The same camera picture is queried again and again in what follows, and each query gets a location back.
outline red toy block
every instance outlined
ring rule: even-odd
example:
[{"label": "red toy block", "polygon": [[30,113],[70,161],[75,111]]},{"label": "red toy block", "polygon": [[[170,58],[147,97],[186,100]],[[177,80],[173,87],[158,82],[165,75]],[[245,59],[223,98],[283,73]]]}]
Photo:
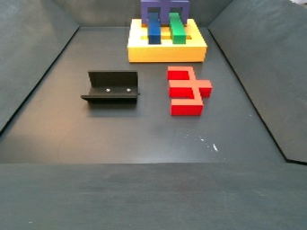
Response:
[{"label": "red toy block", "polygon": [[173,116],[199,116],[205,104],[202,97],[210,97],[213,84],[209,80],[197,80],[195,70],[191,66],[170,66],[170,97],[189,99],[171,99]]}]

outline black bracket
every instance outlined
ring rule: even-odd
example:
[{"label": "black bracket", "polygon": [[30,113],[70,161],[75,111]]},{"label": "black bracket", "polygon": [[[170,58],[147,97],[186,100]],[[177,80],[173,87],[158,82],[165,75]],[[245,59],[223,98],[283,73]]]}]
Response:
[{"label": "black bracket", "polygon": [[137,71],[89,71],[91,90],[82,99],[89,102],[137,102]]}]

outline yellow base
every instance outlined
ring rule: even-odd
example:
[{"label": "yellow base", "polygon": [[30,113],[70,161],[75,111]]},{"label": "yellow base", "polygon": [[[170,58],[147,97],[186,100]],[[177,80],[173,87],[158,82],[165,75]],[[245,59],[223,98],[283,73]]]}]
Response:
[{"label": "yellow base", "polygon": [[207,43],[194,19],[189,19],[185,29],[187,33],[186,44],[174,45],[170,27],[162,27],[162,44],[149,45],[149,27],[142,26],[141,19],[134,19],[127,46],[130,62],[203,62],[207,54]]}]

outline dark gray surface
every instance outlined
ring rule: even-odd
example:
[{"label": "dark gray surface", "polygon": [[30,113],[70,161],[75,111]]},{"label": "dark gray surface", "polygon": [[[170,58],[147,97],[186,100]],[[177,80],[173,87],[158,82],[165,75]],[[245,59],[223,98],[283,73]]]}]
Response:
[{"label": "dark gray surface", "polygon": [[2,131],[78,30],[78,24],[47,0],[2,0],[0,21]]},{"label": "dark gray surface", "polygon": [[[129,28],[82,28],[0,138],[0,163],[283,163],[207,29],[198,79],[214,85],[201,117],[173,117],[169,64],[130,64]],[[89,71],[137,70],[138,104],[94,105]]]},{"label": "dark gray surface", "polygon": [[307,11],[235,0],[210,30],[290,160],[307,162]]},{"label": "dark gray surface", "polygon": [[0,165],[3,229],[302,230],[290,164]]},{"label": "dark gray surface", "polygon": [[[82,26],[127,27],[141,18],[141,0],[54,0]],[[193,0],[191,18],[202,26],[223,11],[233,0]]]}]

